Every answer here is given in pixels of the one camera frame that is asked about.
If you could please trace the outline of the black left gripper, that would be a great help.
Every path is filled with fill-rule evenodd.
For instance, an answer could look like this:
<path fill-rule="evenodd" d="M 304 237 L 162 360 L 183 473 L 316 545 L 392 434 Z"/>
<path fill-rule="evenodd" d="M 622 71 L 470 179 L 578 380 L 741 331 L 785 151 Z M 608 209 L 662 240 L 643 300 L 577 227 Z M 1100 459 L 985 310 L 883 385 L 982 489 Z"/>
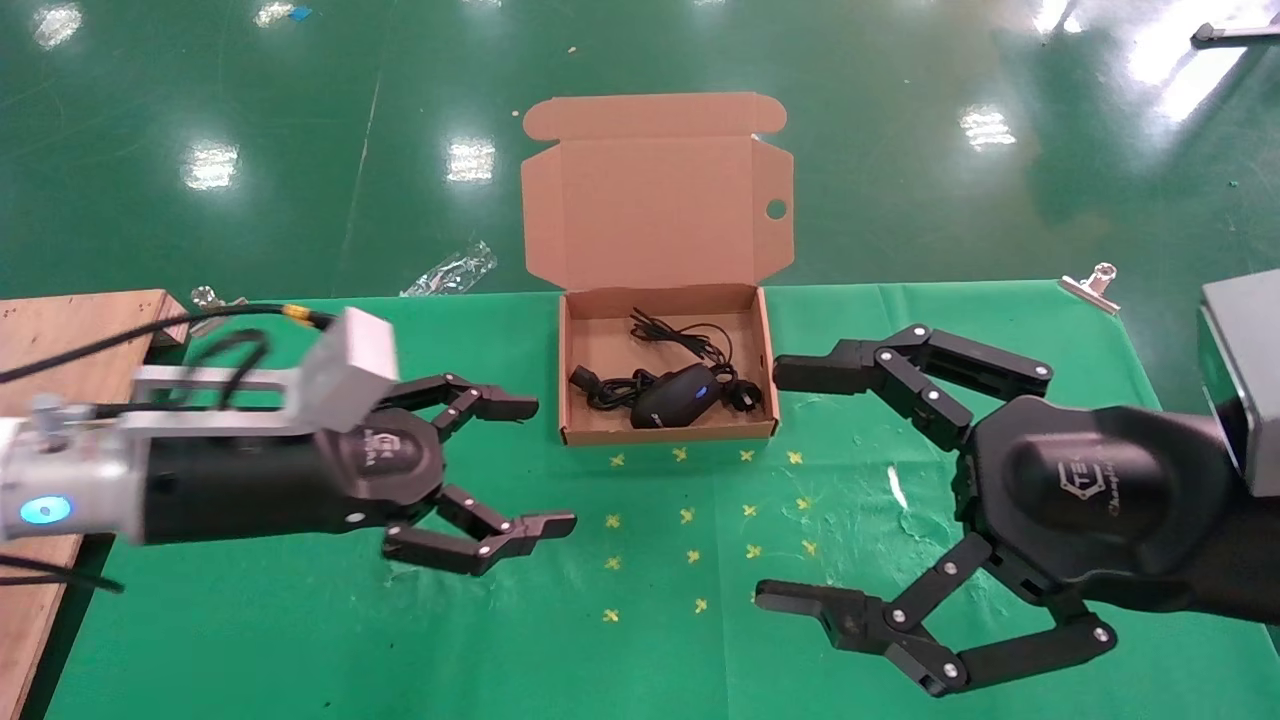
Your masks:
<path fill-rule="evenodd" d="M 440 405 L 425 421 L 412 413 Z M 568 537 L 572 512 L 507 518 L 443 486 L 442 442 L 470 420 L 527 421 L 540 404 L 445 373 L 402 382 L 352 430 L 306 436 L 156 438 L 142 495 L 141 544 L 237 541 L 388 527 L 383 557 L 481 577 Z M 412 524 L 436 514 L 460 533 Z"/>

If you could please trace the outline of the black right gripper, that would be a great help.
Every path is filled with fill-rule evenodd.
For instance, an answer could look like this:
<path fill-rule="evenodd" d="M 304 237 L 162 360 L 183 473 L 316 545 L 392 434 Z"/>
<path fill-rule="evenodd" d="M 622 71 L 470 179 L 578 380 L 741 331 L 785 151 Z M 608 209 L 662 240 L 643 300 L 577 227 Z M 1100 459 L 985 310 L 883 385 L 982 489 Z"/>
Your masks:
<path fill-rule="evenodd" d="M 1146 407 L 1060 407 L 1037 398 L 1052 378 L 1044 361 L 920 324 L 840 340 L 822 356 L 777 356 L 780 391 L 872 393 L 937 448 L 963 447 L 956 519 L 970 533 L 891 600 L 762 580 L 755 605 L 814 618 L 833 648 L 879 655 L 932 697 L 1110 652 L 1117 633 L 1083 600 L 1275 623 L 1277 500 L 1248 491 L 1217 424 Z M 1015 400 L 975 424 L 945 383 Z M 964 651 L 940 643 L 925 620 L 978 571 L 1046 609 L 1053 626 Z"/>

